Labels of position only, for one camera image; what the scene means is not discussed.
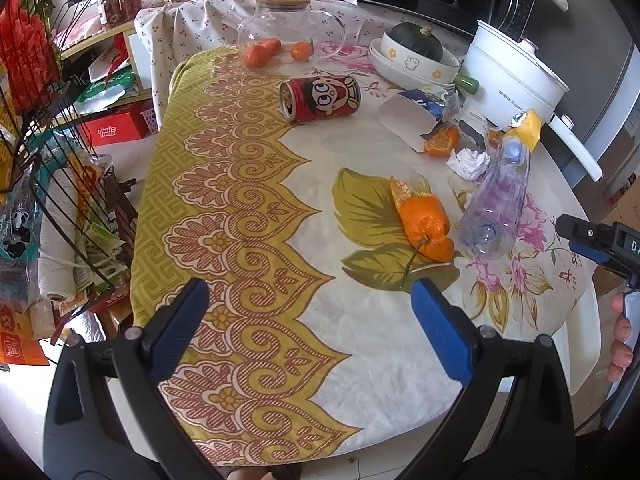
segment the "air fryer handle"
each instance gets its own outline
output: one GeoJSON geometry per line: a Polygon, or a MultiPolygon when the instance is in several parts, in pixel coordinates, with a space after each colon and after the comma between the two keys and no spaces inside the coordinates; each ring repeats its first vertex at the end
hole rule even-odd
{"type": "Polygon", "coordinates": [[[589,150],[584,147],[584,144],[580,142],[578,137],[569,129],[569,127],[562,122],[562,119],[557,115],[554,115],[549,121],[549,126],[555,131],[556,135],[560,137],[571,152],[575,155],[575,158],[584,166],[589,176],[594,182],[599,181],[602,178],[602,169],[593,158],[593,155],[589,153],[589,150]]]}

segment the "crumpled tissue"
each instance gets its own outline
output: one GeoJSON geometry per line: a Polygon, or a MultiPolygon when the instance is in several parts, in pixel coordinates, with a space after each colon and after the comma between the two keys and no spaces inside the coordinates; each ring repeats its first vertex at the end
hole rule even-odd
{"type": "Polygon", "coordinates": [[[458,154],[456,150],[451,150],[447,166],[465,180],[475,180],[486,171],[490,160],[488,153],[473,152],[464,148],[458,154]]]}

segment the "blue gripper pad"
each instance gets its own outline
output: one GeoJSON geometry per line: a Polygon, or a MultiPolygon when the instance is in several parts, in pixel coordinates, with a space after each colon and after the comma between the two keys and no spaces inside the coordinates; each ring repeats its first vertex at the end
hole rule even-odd
{"type": "Polygon", "coordinates": [[[431,280],[417,280],[411,305],[447,375],[466,388],[474,373],[476,327],[462,310],[451,306],[431,280]]]}
{"type": "Polygon", "coordinates": [[[569,248],[574,252],[581,254],[585,258],[593,260],[598,265],[606,264],[609,261],[609,255],[605,253],[601,253],[600,251],[596,251],[594,249],[590,249],[587,246],[582,245],[581,243],[569,241],[569,248]]]}
{"type": "Polygon", "coordinates": [[[156,312],[154,317],[167,313],[170,320],[150,348],[151,362],[147,377],[151,383],[165,381],[174,374],[208,307],[207,283],[192,278],[171,305],[163,306],[156,312]]]}

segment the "paper towel roll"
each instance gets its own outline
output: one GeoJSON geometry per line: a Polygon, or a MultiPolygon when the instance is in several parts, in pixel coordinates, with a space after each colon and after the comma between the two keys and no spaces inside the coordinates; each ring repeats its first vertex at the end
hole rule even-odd
{"type": "MultiPolygon", "coordinates": [[[[78,218],[78,190],[75,186],[74,170],[65,168],[55,171],[47,193],[47,211],[65,235],[71,241],[75,241],[74,221],[78,218]]],[[[72,265],[75,256],[73,247],[66,243],[49,218],[43,215],[38,258],[38,287],[43,298],[51,301],[71,301],[76,296],[72,265]]]]}

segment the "wooden lid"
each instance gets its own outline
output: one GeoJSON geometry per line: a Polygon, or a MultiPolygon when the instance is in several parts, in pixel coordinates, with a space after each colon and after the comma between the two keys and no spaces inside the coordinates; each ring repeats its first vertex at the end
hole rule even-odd
{"type": "Polygon", "coordinates": [[[255,0],[255,1],[267,7],[287,7],[289,9],[303,8],[308,6],[308,4],[311,2],[311,0],[255,0]]]}

